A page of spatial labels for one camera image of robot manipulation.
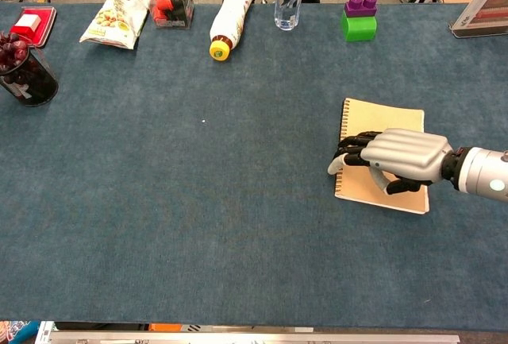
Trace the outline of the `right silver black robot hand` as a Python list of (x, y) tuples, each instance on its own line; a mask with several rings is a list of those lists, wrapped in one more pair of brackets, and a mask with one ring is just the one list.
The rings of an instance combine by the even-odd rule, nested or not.
[(444, 162), (452, 154), (448, 138), (441, 135), (400, 128), (365, 131), (338, 143), (327, 172), (363, 166), (387, 195), (417, 192), (443, 179)]

